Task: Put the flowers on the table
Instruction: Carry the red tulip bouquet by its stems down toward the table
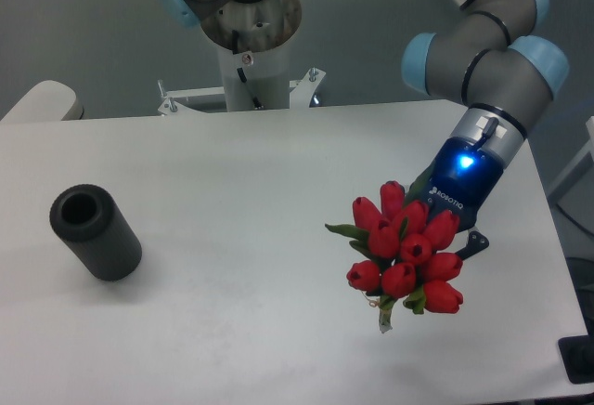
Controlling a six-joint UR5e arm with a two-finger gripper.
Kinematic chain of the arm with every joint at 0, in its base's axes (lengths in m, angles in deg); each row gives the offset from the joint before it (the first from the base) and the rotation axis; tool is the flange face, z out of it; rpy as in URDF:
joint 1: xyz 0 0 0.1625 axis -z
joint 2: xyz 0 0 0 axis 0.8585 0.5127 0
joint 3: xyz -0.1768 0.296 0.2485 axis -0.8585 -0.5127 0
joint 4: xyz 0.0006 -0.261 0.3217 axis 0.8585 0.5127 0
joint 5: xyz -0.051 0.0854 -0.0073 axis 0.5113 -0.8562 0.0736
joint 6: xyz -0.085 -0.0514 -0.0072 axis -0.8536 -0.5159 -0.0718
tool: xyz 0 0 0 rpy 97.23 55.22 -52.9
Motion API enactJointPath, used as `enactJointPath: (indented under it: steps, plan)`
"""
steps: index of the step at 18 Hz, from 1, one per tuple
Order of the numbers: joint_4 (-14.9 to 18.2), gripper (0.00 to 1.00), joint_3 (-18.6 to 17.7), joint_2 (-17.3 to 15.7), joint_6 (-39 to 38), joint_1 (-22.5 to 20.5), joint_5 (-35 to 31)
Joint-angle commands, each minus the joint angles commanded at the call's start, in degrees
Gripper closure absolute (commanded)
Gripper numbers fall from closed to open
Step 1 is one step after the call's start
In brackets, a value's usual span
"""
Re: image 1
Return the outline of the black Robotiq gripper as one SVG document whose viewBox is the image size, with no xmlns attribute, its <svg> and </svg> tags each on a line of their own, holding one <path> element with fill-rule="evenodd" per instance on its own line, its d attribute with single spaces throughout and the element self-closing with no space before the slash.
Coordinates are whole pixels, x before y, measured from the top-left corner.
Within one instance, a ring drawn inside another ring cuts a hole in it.
<svg viewBox="0 0 594 405">
<path fill-rule="evenodd" d="M 463 248 L 456 251 L 467 260 L 489 247 L 489 240 L 474 227 L 478 211 L 503 174 L 503 163 L 461 137 L 449 138 L 431 164 L 411 184 L 405 203 L 429 205 L 428 218 L 449 210 L 459 218 L 458 228 L 468 229 Z"/>
</svg>

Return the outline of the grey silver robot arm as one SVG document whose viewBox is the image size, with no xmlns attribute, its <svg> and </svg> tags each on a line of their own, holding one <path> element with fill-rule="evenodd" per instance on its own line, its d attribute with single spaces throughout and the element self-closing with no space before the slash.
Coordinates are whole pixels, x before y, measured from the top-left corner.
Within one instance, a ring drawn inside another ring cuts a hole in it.
<svg viewBox="0 0 594 405">
<path fill-rule="evenodd" d="M 311 69 L 288 76 L 288 46 L 297 33 L 299 0 L 160 0 L 180 24 L 200 26 L 216 47 L 229 111 L 307 108 L 323 79 Z M 401 75 L 409 87 L 466 107 L 451 137 L 409 195 L 436 216 L 458 215 L 469 258 L 487 238 L 477 214 L 568 71 L 563 52 L 534 35 L 549 0 L 453 0 L 465 17 L 447 35 L 421 33 L 407 45 Z"/>
</svg>

